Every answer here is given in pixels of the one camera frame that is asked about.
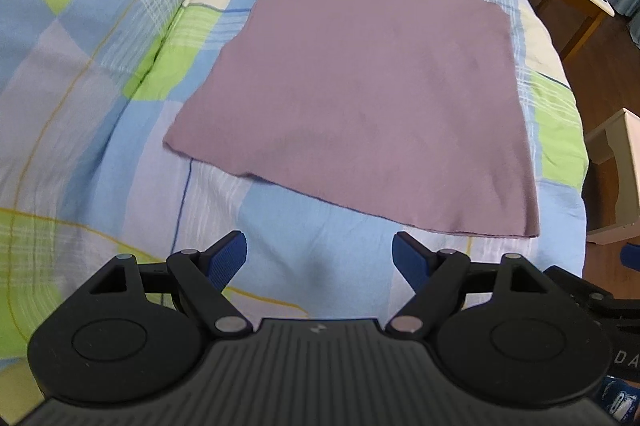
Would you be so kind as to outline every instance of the metal bolt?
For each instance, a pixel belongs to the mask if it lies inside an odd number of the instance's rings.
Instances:
[[[216,328],[220,332],[228,332],[229,334],[240,332],[241,330],[244,330],[246,326],[246,320],[239,316],[225,316],[224,318],[219,318],[216,321]]]
[[[391,326],[398,332],[413,334],[422,328],[422,320],[415,316],[397,316],[391,320]]]

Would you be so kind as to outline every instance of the pink tank top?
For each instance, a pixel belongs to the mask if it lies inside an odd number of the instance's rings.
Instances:
[[[510,20],[484,0],[257,0],[165,141],[421,229],[539,232]]]

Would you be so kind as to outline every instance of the bed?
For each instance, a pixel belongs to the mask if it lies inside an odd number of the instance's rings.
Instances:
[[[30,334],[122,252],[152,262],[241,229],[248,259],[224,294],[255,324],[263,316],[385,322],[412,296],[390,254],[402,229],[476,262],[519,252],[540,269],[581,274],[582,125],[527,0],[487,1],[511,19],[540,209],[533,239],[407,228],[163,147],[254,1],[1,0],[0,416],[16,420],[37,403],[23,359]]]

